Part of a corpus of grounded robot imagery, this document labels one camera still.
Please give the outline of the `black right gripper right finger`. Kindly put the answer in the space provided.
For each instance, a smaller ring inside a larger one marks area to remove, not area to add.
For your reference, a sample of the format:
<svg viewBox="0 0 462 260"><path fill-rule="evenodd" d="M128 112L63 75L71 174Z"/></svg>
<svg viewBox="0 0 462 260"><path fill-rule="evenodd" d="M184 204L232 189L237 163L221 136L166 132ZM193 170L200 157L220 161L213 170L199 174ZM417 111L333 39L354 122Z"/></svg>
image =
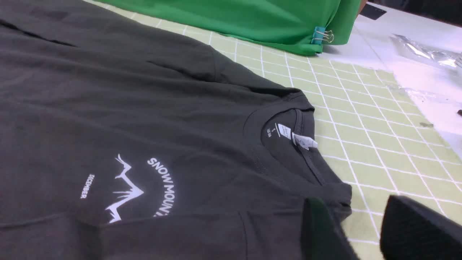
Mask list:
<svg viewBox="0 0 462 260"><path fill-rule="evenodd" d="M391 195L380 250L386 260L460 260L462 227L407 196Z"/></svg>

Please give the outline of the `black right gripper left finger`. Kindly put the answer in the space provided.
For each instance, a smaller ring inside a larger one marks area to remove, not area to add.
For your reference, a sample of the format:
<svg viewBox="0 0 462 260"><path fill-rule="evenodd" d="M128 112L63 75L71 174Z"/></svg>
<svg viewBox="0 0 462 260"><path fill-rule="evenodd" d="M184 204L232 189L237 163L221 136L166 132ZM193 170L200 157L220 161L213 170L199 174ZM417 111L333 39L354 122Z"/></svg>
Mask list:
<svg viewBox="0 0 462 260"><path fill-rule="evenodd" d="M319 199L305 199L301 223L301 251L304 260L357 260L340 225Z"/></svg>

